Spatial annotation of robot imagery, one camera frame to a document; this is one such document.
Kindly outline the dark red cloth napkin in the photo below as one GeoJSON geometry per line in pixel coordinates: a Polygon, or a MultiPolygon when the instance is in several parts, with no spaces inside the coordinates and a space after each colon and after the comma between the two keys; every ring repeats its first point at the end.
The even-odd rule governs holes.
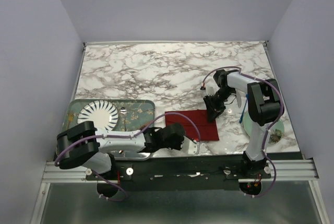
{"type": "Polygon", "coordinates": [[[185,130],[186,136],[197,140],[198,134],[192,123],[190,123],[190,121],[186,118],[176,115],[176,113],[184,115],[196,125],[202,142],[215,142],[219,140],[216,121],[208,121],[206,110],[169,111],[166,112],[165,115],[166,126],[174,123],[180,123],[185,130]]]}

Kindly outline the blue handled fork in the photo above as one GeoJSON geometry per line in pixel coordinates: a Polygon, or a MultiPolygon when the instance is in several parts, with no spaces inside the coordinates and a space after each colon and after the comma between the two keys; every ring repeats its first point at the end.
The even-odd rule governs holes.
{"type": "Polygon", "coordinates": [[[248,94],[246,94],[245,97],[246,97],[245,104],[244,104],[243,111],[242,111],[242,114],[241,114],[241,117],[240,117],[240,120],[239,120],[240,124],[243,122],[243,117],[244,117],[244,114],[245,114],[245,111],[246,111],[246,106],[247,106],[247,103],[248,103],[248,94]]]}

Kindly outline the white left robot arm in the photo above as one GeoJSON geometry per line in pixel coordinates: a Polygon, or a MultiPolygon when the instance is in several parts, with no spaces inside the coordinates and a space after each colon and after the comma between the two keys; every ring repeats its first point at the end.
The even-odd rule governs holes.
{"type": "Polygon", "coordinates": [[[110,132],[96,128],[92,121],[85,121],[57,135],[55,166],[63,170],[84,166],[109,180],[116,172],[110,152],[154,153],[163,148],[181,150],[184,137],[185,130],[179,123],[165,128],[110,132]]]}

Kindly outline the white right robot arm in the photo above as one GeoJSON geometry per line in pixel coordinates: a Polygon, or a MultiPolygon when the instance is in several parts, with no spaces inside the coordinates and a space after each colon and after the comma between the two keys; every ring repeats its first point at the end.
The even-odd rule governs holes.
{"type": "Polygon", "coordinates": [[[241,69],[236,66],[221,67],[212,72],[219,90],[214,94],[209,94],[205,81],[201,86],[201,90],[207,92],[204,102],[208,122],[213,122],[223,113],[226,108],[224,102],[231,94],[239,90],[247,95],[252,132],[238,170],[244,177],[252,178],[266,166],[269,131],[284,113],[278,83],[275,79],[263,80],[242,73],[241,69]]]}

